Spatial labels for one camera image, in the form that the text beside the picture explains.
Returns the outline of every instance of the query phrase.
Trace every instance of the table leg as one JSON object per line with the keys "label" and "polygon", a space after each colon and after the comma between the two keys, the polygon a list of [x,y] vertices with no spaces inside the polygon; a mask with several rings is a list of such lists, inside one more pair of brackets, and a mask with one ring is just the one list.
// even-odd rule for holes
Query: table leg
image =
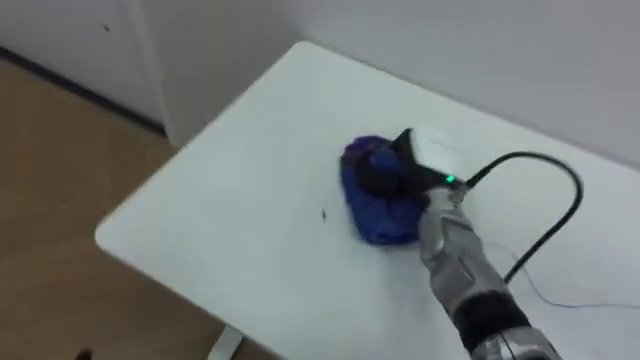
{"label": "table leg", "polygon": [[241,342],[242,333],[226,325],[213,345],[207,360],[231,360]]}

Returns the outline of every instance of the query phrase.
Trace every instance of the white table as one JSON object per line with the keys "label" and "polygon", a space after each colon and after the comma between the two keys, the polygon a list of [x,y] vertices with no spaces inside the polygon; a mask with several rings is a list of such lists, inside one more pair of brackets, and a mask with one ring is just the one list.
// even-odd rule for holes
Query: white table
{"label": "white table", "polygon": [[[465,359],[416,249],[359,241],[338,182],[354,137],[418,124],[448,134],[471,171],[516,149],[572,164],[583,208],[531,261],[533,278],[558,301],[640,299],[637,172],[308,43],[108,216],[97,242],[284,358]],[[467,210],[485,240],[522,252],[572,191],[562,172],[516,160]],[[511,258],[488,249],[506,270]],[[553,308],[522,276],[512,289],[566,359],[635,354],[640,314]]]}

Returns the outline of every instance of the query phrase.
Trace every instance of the blue fabric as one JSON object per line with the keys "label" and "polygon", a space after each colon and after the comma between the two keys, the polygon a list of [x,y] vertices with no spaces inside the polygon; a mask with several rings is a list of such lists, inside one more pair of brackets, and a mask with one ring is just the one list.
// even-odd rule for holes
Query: blue fabric
{"label": "blue fabric", "polygon": [[345,148],[341,158],[340,176],[346,202],[360,236],[373,245],[403,245],[418,239],[421,209],[414,199],[407,195],[381,198],[358,185],[354,165],[359,156],[368,153],[376,171],[403,176],[398,157],[387,147],[389,143],[378,136],[360,137]]}

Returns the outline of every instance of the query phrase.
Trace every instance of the white door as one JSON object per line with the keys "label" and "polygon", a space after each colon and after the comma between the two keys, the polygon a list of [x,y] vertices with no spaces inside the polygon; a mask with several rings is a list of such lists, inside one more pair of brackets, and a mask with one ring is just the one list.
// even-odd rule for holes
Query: white door
{"label": "white door", "polygon": [[0,46],[150,119],[162,119],[121,0],[2,0]]}

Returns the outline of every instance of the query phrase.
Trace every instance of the small black speck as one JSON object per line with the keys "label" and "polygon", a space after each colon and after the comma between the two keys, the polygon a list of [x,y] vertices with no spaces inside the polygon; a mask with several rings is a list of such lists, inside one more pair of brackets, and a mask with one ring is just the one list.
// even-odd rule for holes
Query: small black speck
{"label": "small black speck", "polygon": [[75,360],[91,360],[93,358],[93,351],[91,349],[84,349],[76,355]]}

